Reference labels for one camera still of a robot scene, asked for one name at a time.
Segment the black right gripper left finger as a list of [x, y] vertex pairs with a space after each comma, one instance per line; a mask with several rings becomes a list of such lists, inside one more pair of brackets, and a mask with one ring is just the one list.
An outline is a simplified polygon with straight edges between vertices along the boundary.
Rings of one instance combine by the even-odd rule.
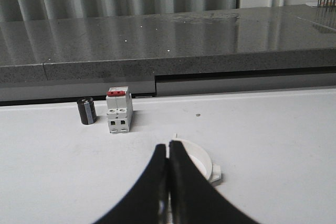
[[133, 187], [96, 223], [166, 223], [167, 173], [166, 146], [158, 144]]

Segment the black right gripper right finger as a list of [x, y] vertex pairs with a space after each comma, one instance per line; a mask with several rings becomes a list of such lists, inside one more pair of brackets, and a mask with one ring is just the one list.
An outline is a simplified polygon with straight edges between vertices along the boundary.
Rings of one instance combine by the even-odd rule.
[[256, 223], [225, 199], [201, 174], [182, 142], [170, 141], [174, 223]]

